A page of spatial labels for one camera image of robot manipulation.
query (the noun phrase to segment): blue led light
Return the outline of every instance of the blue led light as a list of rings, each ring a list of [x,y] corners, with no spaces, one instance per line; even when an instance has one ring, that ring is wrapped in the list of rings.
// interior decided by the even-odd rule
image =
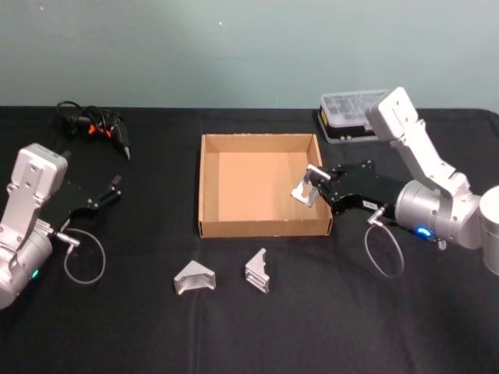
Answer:
[[[424,226],[418,226],[415,233],[417,236],[423,239],[430,239],[434,236],[434,232],[429,228],[425,228]]]

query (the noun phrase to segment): cardboard box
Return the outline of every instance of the cardboard box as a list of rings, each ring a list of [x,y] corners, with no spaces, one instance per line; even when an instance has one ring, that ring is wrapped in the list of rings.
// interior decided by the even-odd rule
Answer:
[[[204,135],[200,236],[329,235],[330,207],[291,197],[308,164],[322,165],[314,134]]]

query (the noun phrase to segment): plastic storage case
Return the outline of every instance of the plastic storage case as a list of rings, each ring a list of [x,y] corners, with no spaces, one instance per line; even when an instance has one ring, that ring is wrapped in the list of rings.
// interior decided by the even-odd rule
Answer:
[[[326,93],[320,98],[319,122],[329,143],[377,140],[364,112],[388,90]]]

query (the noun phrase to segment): gray wall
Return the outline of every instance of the gray wall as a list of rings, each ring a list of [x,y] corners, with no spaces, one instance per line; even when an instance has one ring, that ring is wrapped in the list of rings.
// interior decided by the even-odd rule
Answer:
[[[0,0],[0,105],[316,107],[405,86],[499,111],[486,0]]]

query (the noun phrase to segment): black table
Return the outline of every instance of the black table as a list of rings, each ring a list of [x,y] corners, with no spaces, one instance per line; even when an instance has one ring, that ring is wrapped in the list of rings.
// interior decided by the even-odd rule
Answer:
[[[449,245],[440,252],[396,231],[406,269],[388,280],[364,252],[368,214],[360,211],[336,219],[329,238],[199,238],[201,134],[318,132],[312,111],[122,113],[130,164],[107,143],[55,137],[51,109],[0,109],[0,188],[17,150],[32,142],[71,150],[67,178],[90,191],[123,177],[122,201],[105,219],[84,222],[108,255],[101,282],[71,283],[64,248],[56,246],[41,275],[0,312],[2,374],[499,372],[499,277],[480,251]],[[499,184],[497,115],[420,114],[442,158],[468,175],[474,193]],[[387,144],[330,146],[319,138],[326,166],[370,157],[380,174],[410,179]],[[0,194],[0,206],[6,198]],[[269,295],[242,275],[263,246]],[[174,292],[172,278],[191,259],[216,272],[215,291]]]

